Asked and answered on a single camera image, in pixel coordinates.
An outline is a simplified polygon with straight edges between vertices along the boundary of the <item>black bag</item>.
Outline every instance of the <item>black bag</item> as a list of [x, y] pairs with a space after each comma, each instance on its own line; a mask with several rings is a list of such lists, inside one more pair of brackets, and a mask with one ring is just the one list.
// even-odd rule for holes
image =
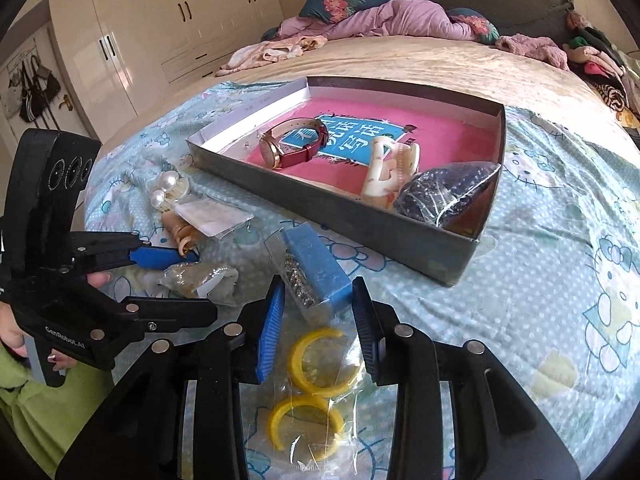
[[25, 123], [33, 123], [40, 117], [47, 106], [47, 101], [40, 88], [32, 81], [27, 74], [27, 67], [22, 62], [20, 74], [22, 83], [22, 105], [20, 106], [20, 118]]
[[62, 89], [59, 81], [51, 73], [51, 70], [40, 64], [40, 59], [37, 56], [31, 56], [31, 69], [33, 70], [34, 78], [39, 77], [47, 82], [47, 86], [44, 89], [44, 97], [47, 103], [52, 102], [53, 98], [58, 95], [58, 92]]

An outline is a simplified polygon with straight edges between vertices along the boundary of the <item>handbag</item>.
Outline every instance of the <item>handbag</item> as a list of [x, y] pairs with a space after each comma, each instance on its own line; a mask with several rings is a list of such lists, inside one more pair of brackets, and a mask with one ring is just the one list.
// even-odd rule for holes
[[47, 102], [40, 88], [29, 78], [24, 62], [22, 62], [20, 81], [22, 83], [20, 118], [26, 123], [33, 123], [36, 118], [42, 115]]
[[2, 107], [4, 108], [4, 116], [11, 119], [20, 111], [22, 105], [22, 88], [10, 85], [7, 90], [0, 96], [2, 99]]
[[60, 82], [56, 79], [51, 70], [40, 63], [40, 59], [37, 56], [31, 56], [31, 69], [33, 70], [34, 78], [39, 77], [47, 82], [47, 86], [43, 90], [43, 94], [47, 103], [52, 102], [53, 98], [58, 95], [58, 92], [62, 89], [60, 87]]

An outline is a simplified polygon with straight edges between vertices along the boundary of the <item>human hand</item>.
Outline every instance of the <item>human hand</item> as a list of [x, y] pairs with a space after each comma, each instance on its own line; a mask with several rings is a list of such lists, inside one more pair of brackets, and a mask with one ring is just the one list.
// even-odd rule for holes
[[[108, 272], [96, 272], [87, 276], [87, 282], [95, 288], [105, 285], [111, 275]], [[15, 322], [11, 307], [0, 301], [0, 340], [7, 345], [12, 352], [20, 357], [27, 357], [27, 348], [24, 345], [24, 332]], [[75, 359], [52, 349], [48, 361], [54, 364], [53, 370], [65, 370], [78, 364]]]

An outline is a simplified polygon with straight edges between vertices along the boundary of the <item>wristwatch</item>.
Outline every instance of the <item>wristwatch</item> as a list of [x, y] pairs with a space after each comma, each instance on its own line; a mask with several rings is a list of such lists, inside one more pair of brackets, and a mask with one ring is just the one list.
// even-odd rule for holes
[[[305, 144], [302, 148], [292, 152], [284, 152], [279, 137], [299, 128], [310, 128], [318, 133], [318, 139], [311, 144]], [[291, 119], [274, 126], [260, 139], [260, 153], [264, 163], [270, 170], [282, 170], [290, 168], [301, 162], [308, 162], [314, 155], [324, 148], [329, 141], [329, 130], [318, 119]]]

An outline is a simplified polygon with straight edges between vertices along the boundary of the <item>green sleeve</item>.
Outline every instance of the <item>green sleeve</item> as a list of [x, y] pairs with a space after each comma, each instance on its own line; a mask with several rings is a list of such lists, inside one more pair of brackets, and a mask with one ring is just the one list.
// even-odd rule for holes
[[[111, 374], [78, 363], [67, 371], [63, 386], [49, 388], [34, 381], [31, 372], [13, 360], [4, 348], [0, 348], [0, 370], [7, 364], [7, 358], [21, 368], [17, 374], [24, 374], [26, 381], [13, 390], [0, 389], [0, 409], [23, 446], [53, 478], [66, 450], [113, 388]], [[14, 380], [16, 370], [8, 364], [14, 373], [10, 378]]]

